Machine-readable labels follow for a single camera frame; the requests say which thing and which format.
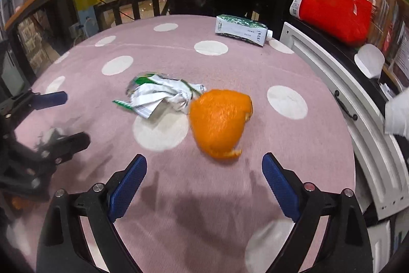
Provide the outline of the orange peel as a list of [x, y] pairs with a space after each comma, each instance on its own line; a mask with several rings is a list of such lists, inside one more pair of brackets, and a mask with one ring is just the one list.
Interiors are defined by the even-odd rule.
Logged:
[[197, 146], [215, 160], [239, 158], [242, 151], [236, 149], [236, 145], [252, 113], [252, 100], [247, 94], [227, 89], [203, 93], [189, 109]]

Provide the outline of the green white toothpaste box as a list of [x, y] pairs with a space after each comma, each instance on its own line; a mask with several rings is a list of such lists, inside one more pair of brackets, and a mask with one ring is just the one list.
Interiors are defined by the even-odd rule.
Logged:
[[218, 15], [215, 18], [215, 34], [243, 40], [257, 46], [263, 46], [266, 41], [273, 38], [273, 32], [266, 25], [232, 15]]

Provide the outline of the white desk drawer front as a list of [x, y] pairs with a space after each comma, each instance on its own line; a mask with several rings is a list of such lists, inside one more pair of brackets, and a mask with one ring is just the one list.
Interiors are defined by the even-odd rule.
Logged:
[[354, 62], [355, 51], [292, 18], [279, 41], [300, 56], [326, 84], [343, 113], [354, 154], [378, 219], [408, 208], [408, 141], [386, 134], [386, 97]]

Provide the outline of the white paper cup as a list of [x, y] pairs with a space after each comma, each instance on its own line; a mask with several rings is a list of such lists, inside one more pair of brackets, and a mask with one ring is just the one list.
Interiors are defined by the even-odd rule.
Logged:
[[385, 104], [386, 134], [399, 135], [409, 140], [409, 89]]

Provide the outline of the pink polka dot tablecloth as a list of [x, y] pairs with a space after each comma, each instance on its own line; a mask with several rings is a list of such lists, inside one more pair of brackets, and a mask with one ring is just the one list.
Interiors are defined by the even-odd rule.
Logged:
[[[116, 228], [144, 272], [257, 272], [272, 262], [290, 222], [261, 171], [271, 152], [323, 191], [355, 186], [351, 136], [327, 86], [298, 55], [215, 34], [210, 17], [169, 16], [110, 28], [74, 46], [33, 86], [58, 85], [65, 105], [33, 112], [16, 131], [36, 146], [51, 129], [91, 143], [53, 176], [50, 190], [88, 190], [135, 155], [148, 170]], [[247, 94], [251, 118], [236, 161], [211, 159], [188, 117], [160, 108], [152, 120], [116, 105], [147, 72]]]

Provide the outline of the white folded card stand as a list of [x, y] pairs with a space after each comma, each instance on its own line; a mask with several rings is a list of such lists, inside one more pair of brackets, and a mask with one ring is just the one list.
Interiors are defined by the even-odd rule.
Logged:
[[354, 62], [367, 78], [379, 79], [385, 63], [385, 57], [373, 44], [365, 44], [354, 55]]

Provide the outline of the red tote bag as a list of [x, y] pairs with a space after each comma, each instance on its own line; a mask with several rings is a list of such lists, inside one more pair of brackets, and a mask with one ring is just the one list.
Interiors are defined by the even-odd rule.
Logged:
[[290, 14], [350, 46], [366, 39], [372, 16], [368, 0], [293, 0]]

